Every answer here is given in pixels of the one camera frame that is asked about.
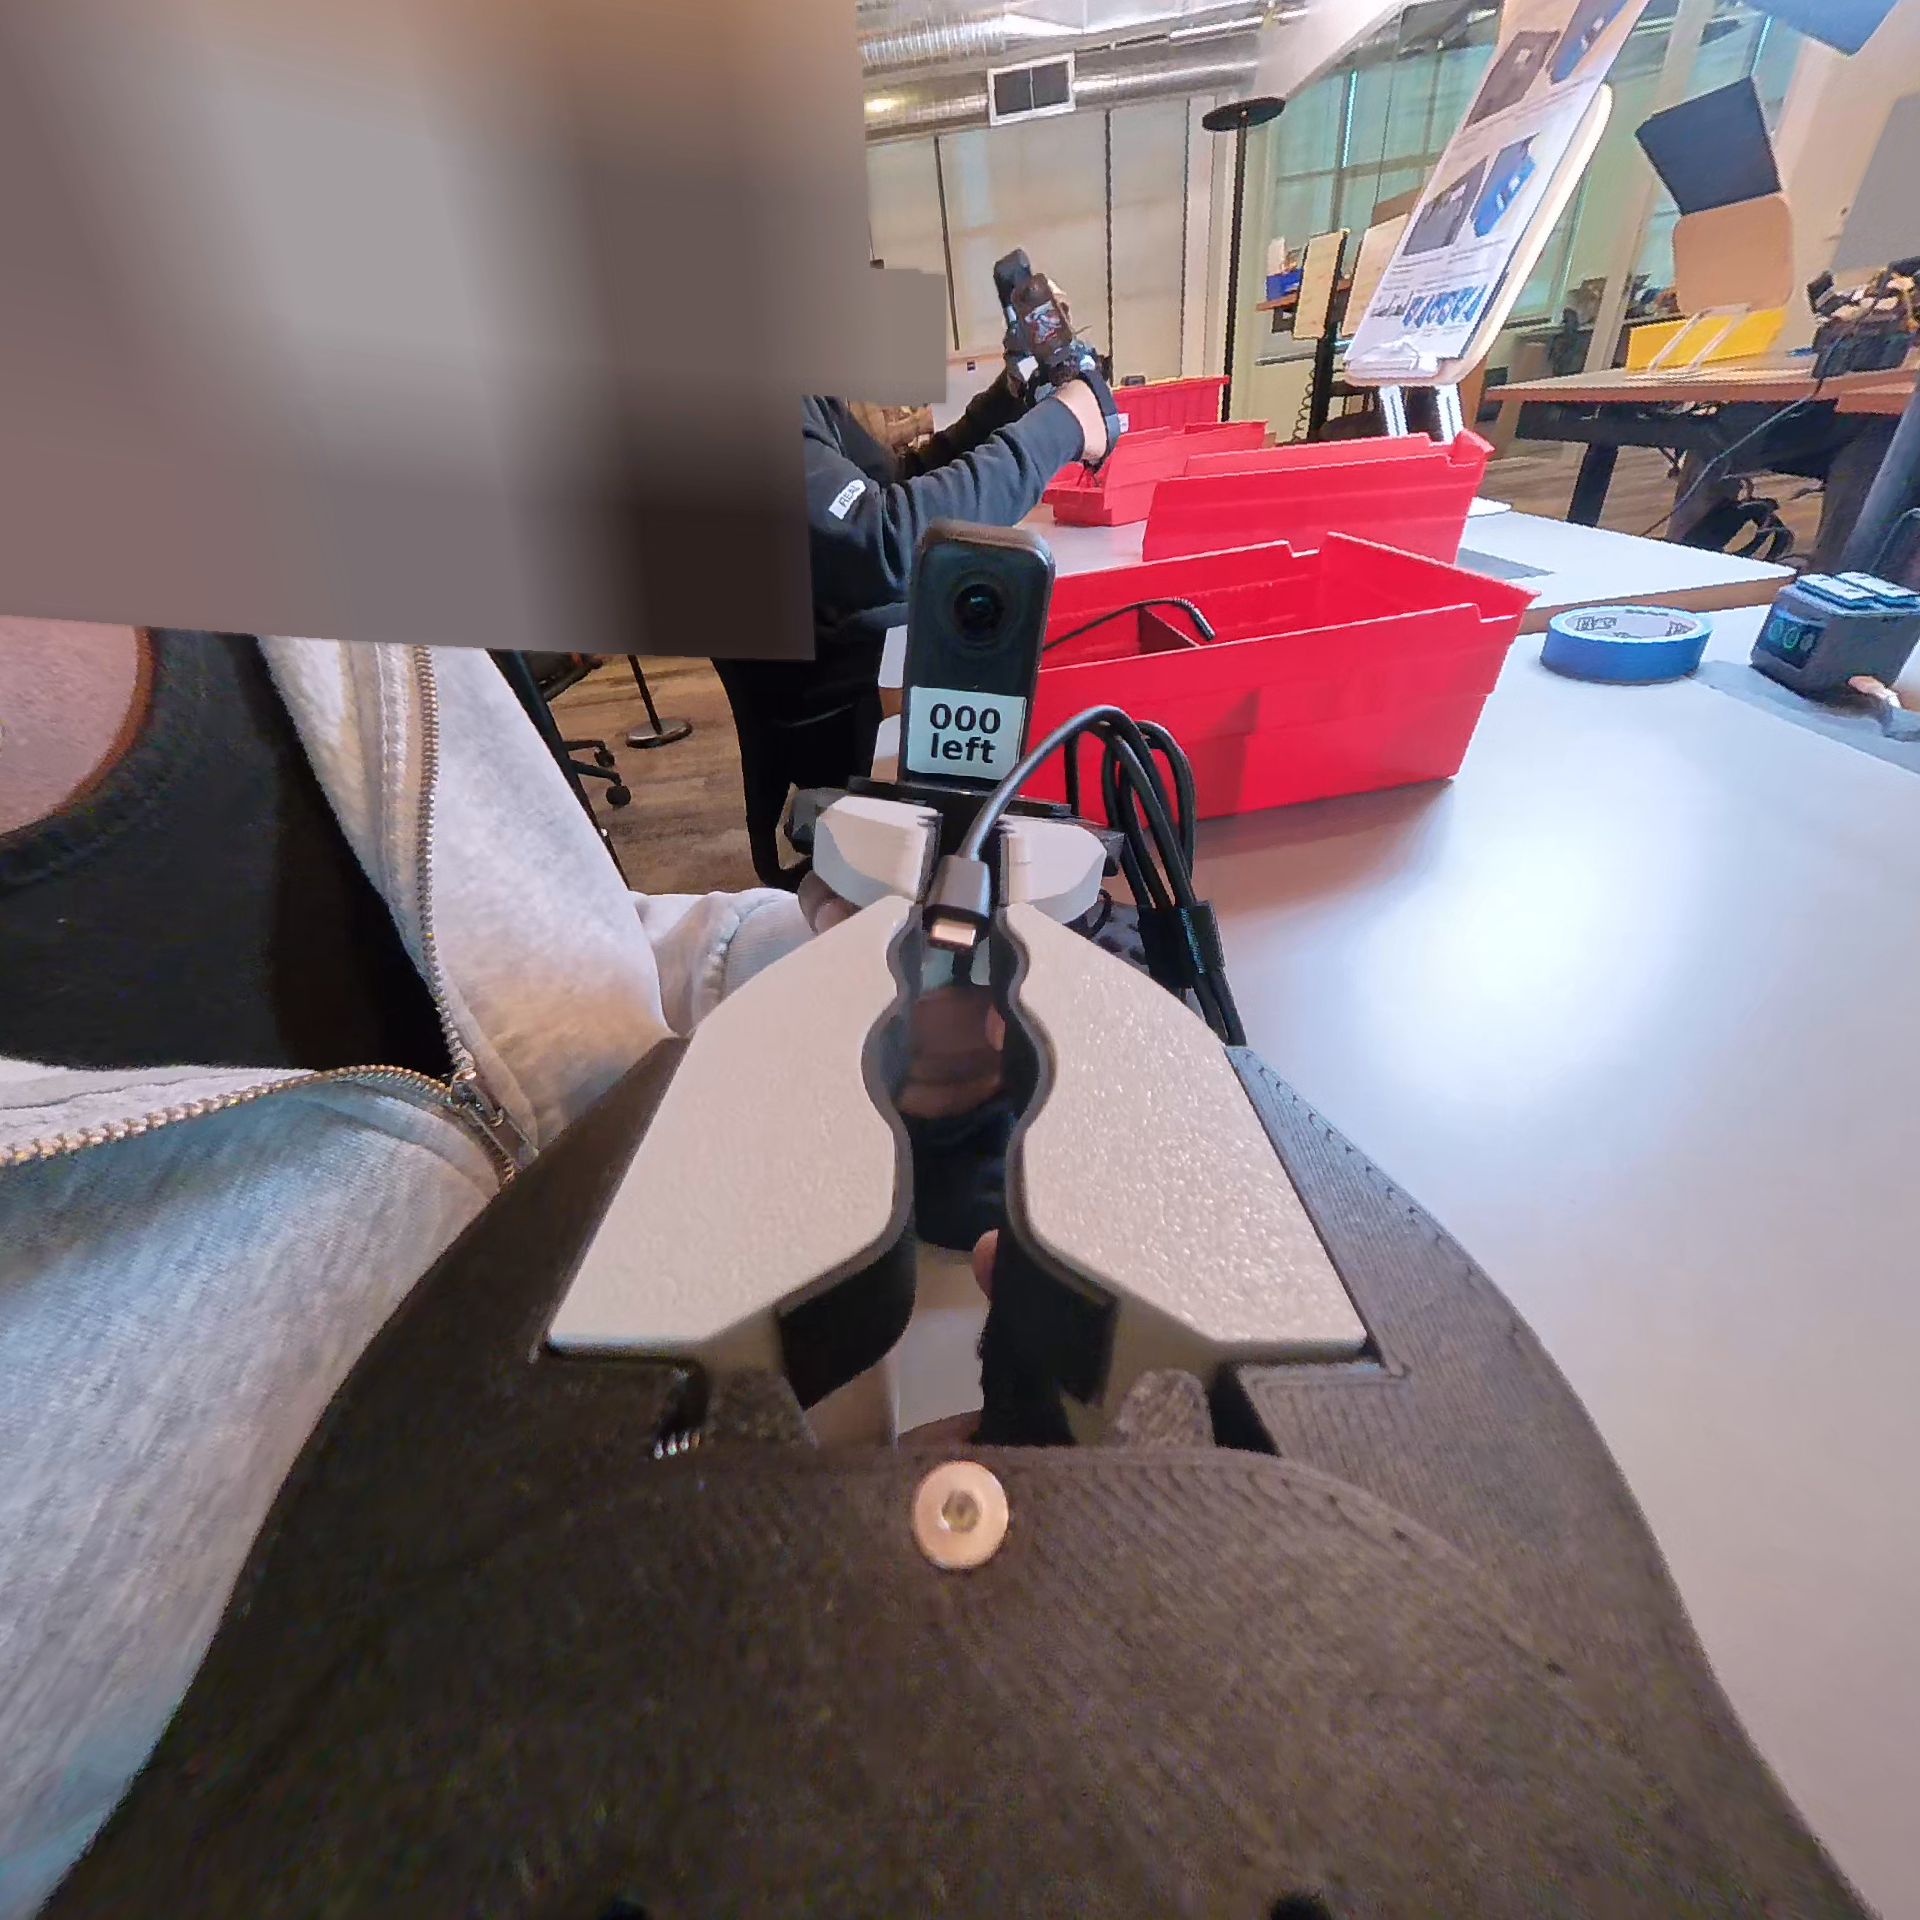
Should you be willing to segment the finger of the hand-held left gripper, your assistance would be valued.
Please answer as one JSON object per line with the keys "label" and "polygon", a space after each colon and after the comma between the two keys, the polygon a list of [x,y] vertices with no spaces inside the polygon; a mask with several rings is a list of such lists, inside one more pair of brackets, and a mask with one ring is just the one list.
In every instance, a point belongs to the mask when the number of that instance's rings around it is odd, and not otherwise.
{"label": "finger of the hand-held left gripper", "polygon": [[1101,896],[1109,853],[1085,827],[997,827],[995,899],[1029,905],[1059,925],[1086,918]]}
{"label": "finger of the hand-held left gripper", "polygon": [[845,796],[817,815],[817,876],[861,910],[880,899],[924,899],[933,873],[933,808]]}

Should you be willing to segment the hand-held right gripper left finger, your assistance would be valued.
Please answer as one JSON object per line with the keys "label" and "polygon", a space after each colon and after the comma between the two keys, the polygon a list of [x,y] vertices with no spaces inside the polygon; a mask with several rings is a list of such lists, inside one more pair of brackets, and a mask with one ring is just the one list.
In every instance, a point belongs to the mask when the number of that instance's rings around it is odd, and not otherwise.
{"label": "hand-held right gripper left finger", "polygon": [[892,1089],[918,910],[882,896],[689,1035],[547,1325],[568,1357],[780,1373],[811,1407],[913,1309]]}

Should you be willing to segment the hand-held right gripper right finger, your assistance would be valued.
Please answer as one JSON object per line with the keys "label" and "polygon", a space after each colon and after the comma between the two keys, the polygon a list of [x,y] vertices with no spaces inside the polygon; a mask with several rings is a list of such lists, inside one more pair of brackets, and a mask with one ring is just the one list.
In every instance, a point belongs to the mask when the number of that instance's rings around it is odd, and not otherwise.
{"label": "hand-held right gripper right finger", "polygon": [[995,917],[1004,1165],[982,1331],[985,1445],[1093,1445],[1147,1373],[1348,1366],[1369,1333],[1279,1156],[1278,1096],[1146,973],[1015,904]]}

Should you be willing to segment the person's left forearm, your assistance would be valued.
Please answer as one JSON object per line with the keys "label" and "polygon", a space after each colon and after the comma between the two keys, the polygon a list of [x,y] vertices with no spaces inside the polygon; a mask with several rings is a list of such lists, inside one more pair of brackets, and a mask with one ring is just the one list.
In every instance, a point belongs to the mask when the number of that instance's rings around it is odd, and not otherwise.
{"label": "person's left forearm", "polygon": [[662,1020],[678,1037],[746,979],[811,941],[792,893],[634,893],[629,899],[652,952]]}

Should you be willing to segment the person's left hand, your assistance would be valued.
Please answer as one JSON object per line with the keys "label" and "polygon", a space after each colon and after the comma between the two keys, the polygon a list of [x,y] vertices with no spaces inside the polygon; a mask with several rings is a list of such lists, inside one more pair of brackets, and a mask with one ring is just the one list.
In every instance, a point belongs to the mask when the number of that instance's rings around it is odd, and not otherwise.
{"label": "person's left hand", "polygon": [[927,988],[906,1022],[895,1110],[906,1121],[946,1121],[987,1102],[1002,1083],[1004,1017],[987,986]]}

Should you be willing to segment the black floor lamp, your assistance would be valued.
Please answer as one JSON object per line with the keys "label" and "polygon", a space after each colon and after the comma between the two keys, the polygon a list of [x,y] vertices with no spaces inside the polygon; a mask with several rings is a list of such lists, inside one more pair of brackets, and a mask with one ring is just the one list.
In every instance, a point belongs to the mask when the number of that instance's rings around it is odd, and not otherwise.
{"label": "black floor lamp", "polygon": [[1236,332],[1237,332],[1237,294],[1243,274],[1243,232],[1245,232],[1245,174],[1249,157],[1249,133],[1271,125],[1283,113],[1283,99],[1271,95],[1247,96],[1210,108],[1200,117],[1200,130],[1213,139],[1230,141],[1233,153],[1231,198],[1230,198],[1230,244],[1226,244],[1226,278],[1221,299],[1221,388],[1219,418],[1233,418],[1233,368],[1236,368]]}

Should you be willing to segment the black inner shirt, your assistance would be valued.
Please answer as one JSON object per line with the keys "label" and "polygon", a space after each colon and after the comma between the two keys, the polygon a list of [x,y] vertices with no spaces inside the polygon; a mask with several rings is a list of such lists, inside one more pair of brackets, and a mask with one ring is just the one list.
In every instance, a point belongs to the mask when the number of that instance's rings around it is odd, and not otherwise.
{"label": "black inner shirt", "polygon": [[117,761],[4,833],[4,1057],[444,1077],[433,1000],[257,641],[160,629],[149,659]]}

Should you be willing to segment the blue tape roll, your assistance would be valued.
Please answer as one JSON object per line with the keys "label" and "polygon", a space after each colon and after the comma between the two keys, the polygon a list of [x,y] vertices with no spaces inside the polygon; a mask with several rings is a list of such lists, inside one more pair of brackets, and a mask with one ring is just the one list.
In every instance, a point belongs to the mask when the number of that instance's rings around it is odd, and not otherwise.
{"label": "blue tape roll", "polygon": [[1603,687],[1657,687],[1689,678],[1704,658],[1714,618],[1654,606],[1556,611],[1543,634],[1543,666]]}

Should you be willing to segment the wooden office desk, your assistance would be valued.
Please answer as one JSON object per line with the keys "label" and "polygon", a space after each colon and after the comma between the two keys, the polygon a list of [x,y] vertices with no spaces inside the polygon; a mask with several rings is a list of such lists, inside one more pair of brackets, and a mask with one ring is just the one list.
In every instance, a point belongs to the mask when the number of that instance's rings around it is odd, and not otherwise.
{"label": "wooden office desk", "polygon": [[1863,418],[1896,418],[1916,363],[1816,380],[1808,358],[1709,363],[1692,370],[1610,368],[1533,377],[1492,390],[1500,426],[1524,442],[1578,445],[1566,518],[1599,527],[1619,452],[1659,449],[1746,479],[1823,476]]}

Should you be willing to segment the small blue grey device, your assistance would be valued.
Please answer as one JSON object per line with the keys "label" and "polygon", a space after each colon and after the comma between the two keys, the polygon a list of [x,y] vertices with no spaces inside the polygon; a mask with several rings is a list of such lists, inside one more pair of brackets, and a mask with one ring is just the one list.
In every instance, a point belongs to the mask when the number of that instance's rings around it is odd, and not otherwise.
{"label": "small blue grey device", "polygon": [[1896,683],[1916,643],[1916,589],[1864,572],[1801,575],[1772,599],[1749,662],[1823,699],[1860,675]]}

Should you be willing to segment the yellow plastic bin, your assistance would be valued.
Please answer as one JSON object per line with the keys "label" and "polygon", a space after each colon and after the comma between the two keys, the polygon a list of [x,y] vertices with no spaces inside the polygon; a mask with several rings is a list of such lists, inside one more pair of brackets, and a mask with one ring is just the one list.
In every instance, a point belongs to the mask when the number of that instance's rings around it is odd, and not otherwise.
{"label": "yellow plastic bin", "polygon": [[1766,355],[1781,333],[1785,310],[1712,308],[1681,320],[1648,320],[1626,333],[1626,370],[1686,372],[1700,367]]}

